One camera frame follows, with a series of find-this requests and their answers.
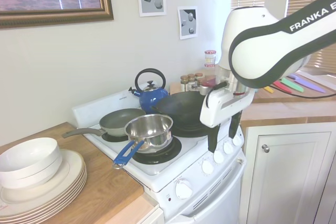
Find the knife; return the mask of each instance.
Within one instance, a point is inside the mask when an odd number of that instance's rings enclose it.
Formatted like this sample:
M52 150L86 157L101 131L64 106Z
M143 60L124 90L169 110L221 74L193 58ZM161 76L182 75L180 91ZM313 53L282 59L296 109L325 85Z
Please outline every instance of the knife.
M312 90L315 90L315 91L318 91L318 92L321 92L321 93L325 93L326 91L322 88L320 88L319 86L317 85L314 85L313 83L309 82L309 81L306 81L306 80L303 80L301 79L300 77L298 77L297 75L295 74L290 74L288 76L288 78L290 79L294 79L294 81L308 89L312 89Z
M301 92L301 93L304 92L303 87L301 87L301 86L295 84L294 82L291 82L290 80L288 80L288 79L286 79L286 78L282 78L282 79L280 80L280 82L281 82L282 84L286 85L287 87L291 88L291 89L294 89L294 90L299 91L299 92Z
M284 91L286 91L287 93L291 93L292 94L292 91L287 88L285 85L283 85L280 81L275 81L273 82L274 86L275 87L278 87L279 89L282 89Z
M264 87L264 89L265 89L267 92L271 93L271 94L273 94L273 93L274 93L274 90L273 90L273 89L271 89L269 86L267 86L267 87Z

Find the blue kettle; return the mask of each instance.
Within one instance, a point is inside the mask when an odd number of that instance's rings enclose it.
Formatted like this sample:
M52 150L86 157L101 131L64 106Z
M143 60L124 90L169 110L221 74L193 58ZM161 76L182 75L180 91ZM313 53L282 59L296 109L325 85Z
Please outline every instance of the blue kettle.
M149 85L144 90L141 90L138 84L138 78L143 73L156 73L157 75L159 75L163 81L162 87L159 88L153 84L153 81L148 81L147 83ZM164 89L165 86L166 78L164 77L162 72L154 68L146 68L140 71L135 78L135 87L137 89L132 89L132 87L130 87L129 91L139 97L139 102L142 110L144 110L147 114L153 114L156 112L151 109L151 106L155 106L158 101L169 95L168 92Z

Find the white bowl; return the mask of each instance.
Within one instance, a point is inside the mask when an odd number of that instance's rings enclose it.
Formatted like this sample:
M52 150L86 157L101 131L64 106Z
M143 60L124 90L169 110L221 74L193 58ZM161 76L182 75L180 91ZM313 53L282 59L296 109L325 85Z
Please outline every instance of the white bowl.
M47 168L59 156L53 138L36 138L15 145L0 155L0 181L29 177Z
M0 184L9 189L21 189L42 185L54 176L61 163L62 156L59 156L51 165L34 175L22 179L1 180Z

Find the stove knob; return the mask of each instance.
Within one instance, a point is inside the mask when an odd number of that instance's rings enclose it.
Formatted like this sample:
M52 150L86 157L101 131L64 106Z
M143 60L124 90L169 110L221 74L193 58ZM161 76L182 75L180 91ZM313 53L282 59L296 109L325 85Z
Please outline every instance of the stove knob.
M224 161L224 156L222 155L222 153L220 153L219 151L215 151L215 153L214 153L214 161L217 164L221 164Z
M207 160L202 162L202 171L210 175L214 171L214 166Z
M241 139L237 135L232 139L232 142L235 146L240 146L241 145Z
M188 199L192 196L193 190L188 180L180 179L176 183L175 187L176 196L179 199Z
M228 142L224 143L223 150L226 154L231 154L233 152L233 147L231 143Z

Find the kettle spout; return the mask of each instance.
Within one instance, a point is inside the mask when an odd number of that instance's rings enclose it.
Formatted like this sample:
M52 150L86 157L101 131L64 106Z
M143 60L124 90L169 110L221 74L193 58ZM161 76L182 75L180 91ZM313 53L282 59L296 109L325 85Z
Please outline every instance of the kettle spout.
M132 94L134 94L136 97L140 97L141 95L141 93L138 90L132 89L132 87L130 87L128 91L131 91Z

